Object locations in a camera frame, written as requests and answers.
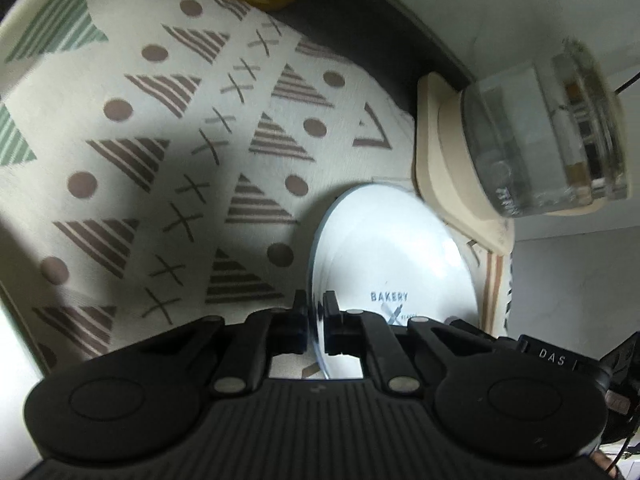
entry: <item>white plate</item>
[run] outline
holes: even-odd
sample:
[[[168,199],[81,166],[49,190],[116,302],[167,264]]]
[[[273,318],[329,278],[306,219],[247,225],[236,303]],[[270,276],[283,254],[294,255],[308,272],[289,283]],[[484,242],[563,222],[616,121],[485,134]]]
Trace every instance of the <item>white plate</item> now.
[[[427,316],[478,325],[476,293],[458,247],[424,202],[396,186],[358,186],[331,206],[314,239],[308,287],[318,363],[332,379],[362,377],[362,368],[355,357],[324,353],[315,307],[327,290],[335,291],[340,310],[370,310],[393,324]]]

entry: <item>clear glass container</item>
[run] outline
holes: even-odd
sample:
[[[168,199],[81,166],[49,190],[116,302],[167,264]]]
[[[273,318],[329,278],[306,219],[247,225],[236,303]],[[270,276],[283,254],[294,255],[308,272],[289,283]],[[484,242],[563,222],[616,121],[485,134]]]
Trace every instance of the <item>clear glass container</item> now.
[[[472,84],[462,118],[480,184],[502,216],[627,196],[620,104],[578,41],[547,63]]]

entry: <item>beige plastic stand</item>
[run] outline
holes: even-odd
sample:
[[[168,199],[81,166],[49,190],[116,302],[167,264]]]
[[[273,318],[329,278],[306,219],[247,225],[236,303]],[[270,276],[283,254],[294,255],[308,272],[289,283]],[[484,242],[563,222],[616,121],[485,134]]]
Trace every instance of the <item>beige plastic stand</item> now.
[[[415,176],[441,219],[497,254],[513,250],[513,219],[484,194],[462,131],[460,95],[435,72],[418,81]]]

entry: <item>ribbed black surface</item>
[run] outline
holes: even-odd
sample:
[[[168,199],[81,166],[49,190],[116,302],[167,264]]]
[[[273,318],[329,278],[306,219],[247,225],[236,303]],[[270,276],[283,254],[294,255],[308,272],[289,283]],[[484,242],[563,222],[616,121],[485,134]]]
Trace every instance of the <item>ribbed black surface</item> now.
[[[121,468],[49,460],[28,480],[605,479],[590,460],[553,468],[501,466],[455,446],[414,400],[369,380],[266,380],[257,394],[217,402],[179,446]]]

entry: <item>black device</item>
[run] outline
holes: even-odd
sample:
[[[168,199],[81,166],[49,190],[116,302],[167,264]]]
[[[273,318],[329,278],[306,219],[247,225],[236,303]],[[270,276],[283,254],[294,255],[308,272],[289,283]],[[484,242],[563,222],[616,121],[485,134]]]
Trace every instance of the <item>black device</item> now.
[[[308,306],[208,316],[53,374],[30,393],[44,460],[28,480],[605,479],[588,454],[610,368],[456,320],[389,326],[320,305],[329,354],[359,380],[268,378],[305,351]]]

